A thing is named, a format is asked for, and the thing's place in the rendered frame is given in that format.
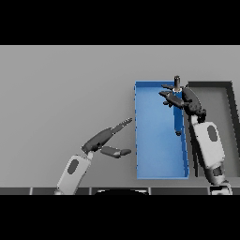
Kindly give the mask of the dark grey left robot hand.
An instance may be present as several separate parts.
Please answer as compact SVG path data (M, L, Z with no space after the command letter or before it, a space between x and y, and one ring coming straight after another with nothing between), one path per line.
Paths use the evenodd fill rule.
M96 134L82 146L82 150L86 155L88 155L90 152L100 151L102 154L112 158L120 158L130 154L130 149L118 149L111 146L106 146L106 143L110 140L111 137L113 137L131 121L132 119L128 118L127 120L118 124L116 127L108 127L101 130L98 134Z

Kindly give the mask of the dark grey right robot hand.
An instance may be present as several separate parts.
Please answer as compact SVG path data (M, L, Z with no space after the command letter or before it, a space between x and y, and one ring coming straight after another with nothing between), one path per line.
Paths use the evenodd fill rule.
M184 110L188 116L197 116L197 121L203 123L206 118L206 109L202 107L202 104L196 94L188 87L182 88L182 96L178 97L174 91L173 86L168 84L162 84L163 88L167 88L167 91L160 91L159 94L165 98L164 105L169 107L174 106L180 110Z

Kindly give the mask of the dark grey bin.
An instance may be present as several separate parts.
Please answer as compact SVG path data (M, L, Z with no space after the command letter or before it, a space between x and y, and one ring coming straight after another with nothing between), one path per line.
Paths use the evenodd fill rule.
M232 82L189 82L188 87L206 109L206 120L214 122L225 153L228 177L240 177L240 122Z

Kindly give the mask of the blue bin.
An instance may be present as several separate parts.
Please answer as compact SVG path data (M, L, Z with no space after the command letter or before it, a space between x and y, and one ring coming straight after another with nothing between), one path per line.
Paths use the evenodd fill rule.
M185 129L175 134L173 108L163 105L164 81L136 81L135 144L137 179L188 179Z

